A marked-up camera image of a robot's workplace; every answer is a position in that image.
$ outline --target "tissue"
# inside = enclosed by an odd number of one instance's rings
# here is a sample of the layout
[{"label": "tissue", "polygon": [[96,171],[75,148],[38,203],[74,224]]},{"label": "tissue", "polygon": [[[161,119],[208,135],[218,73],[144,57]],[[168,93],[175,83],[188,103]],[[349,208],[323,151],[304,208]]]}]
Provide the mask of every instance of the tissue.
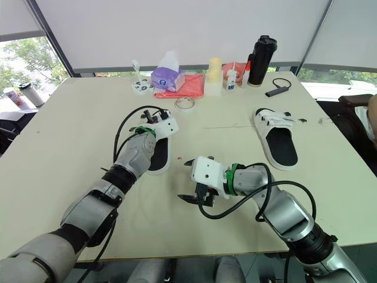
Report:
[{"label": "tissue", "polygon": [[167,51],[157,68],[151,74],[156,92],[178,91],[184,84],[184,71],[179,70],[178,56],[175,51]]}]

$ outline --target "red towel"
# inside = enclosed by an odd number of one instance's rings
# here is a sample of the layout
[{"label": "red towel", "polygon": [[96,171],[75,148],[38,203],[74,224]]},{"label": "red towel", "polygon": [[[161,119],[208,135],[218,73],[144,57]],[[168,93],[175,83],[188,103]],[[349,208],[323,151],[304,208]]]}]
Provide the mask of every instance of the red towel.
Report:
[{"label": "red towel", "polygon": [[184,75],[184,85],[177,93],[167,90],[164,93],[155,93],[155,95],[157,98],[202,97],[204,95],[203,74]]}]

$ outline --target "window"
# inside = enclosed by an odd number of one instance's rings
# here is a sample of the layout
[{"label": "window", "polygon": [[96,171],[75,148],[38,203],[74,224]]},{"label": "window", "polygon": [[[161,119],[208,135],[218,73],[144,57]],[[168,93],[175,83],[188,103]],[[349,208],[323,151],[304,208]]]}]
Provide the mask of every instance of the window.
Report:
[{"label": "window", "polygon": [[[275,72],[276,67],[269,67],[267,72]],[[150,77],[152,71],[141,71],[140,75],[145,77]],[[186,74],[192,75],[192,74],[206,74],[207,70],[185,70]],[[136,72],[130,71],[130,72],[107,72],[107,73],[95,73],[96,76],[99,77],[128,77],[128,76],[134,76],[136,75]]]},{"label": "window", "polygon": [[297,78],[317,100],[337,101],[340,96],[377,93],[377,73],[304,67]]},{"label": "window", "polygon": [[[0,42],[0,111],[19,110],[4,97],[4,88],[18,90],[21,83],[28,81],[42,99],[47,100],[67,77],[67,71],[46,37]],[[26,97],[24,99],[34,108]]]}]

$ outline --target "floor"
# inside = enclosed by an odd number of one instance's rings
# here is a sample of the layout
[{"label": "floor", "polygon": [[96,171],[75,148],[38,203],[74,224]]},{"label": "floor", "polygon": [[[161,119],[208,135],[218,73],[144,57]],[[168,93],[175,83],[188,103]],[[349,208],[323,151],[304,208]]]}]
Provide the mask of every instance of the floor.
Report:
[{"label": "floor", "polygon": [[[377,244],[344,247],[350,259],[358,266],[368,282],[377,282]],[[260,283],[260,275],[269,275],[269,279],[282,279],[284,259],[276,254],[236,255],[240,262],[247,283]],[[213,283],[212,275],[216,257],[204,256],[197,258],[179,258],[176,266],[176,276],[173,283]],[[100,271],[89,274],[84,283],[126,283],[128,277],[137,265],[137,261],[108,262]],[[76,283],[84,271],[73,269],[64,283]],[[305,283],[304,272],[300,264],[291,260],[289,281]]]}]

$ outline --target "silver robot arm segment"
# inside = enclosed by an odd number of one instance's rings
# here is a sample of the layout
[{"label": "silver robot arm segment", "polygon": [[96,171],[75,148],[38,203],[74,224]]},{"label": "silver robot arm segment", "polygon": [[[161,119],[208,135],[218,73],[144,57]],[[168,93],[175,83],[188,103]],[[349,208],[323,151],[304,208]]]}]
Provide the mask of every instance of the silver robot arm segment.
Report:
[{"label": "silver robot arm segment", "polygon": [[118,216],[117,208],[136,180],[148,170],[156,141],[178,131],[168,111],[151,118],[122,149],[116,162],[64,213],[60,228],[40,235],[0,261],[2,283],[60,283],[85,247],[97,246]]},{"label": "silver robot arm segment", "polygon": [[[225,198],[229,198],[229,195],[247,196],[267,184],[264,166],[245,167],[233,164],[232,168],[225,169],[212,157],[203,156],[186,165],[193,166],[191,179],[197,183],[195,196],[179,196],[189,203],[213,206],[215,195]],[[267,188],[252,197],[260,209],[266,195]],[[326,234],[290,193],[272,186],[263,217],[315,282],[367,282],[337,245],[336,237]]]}]

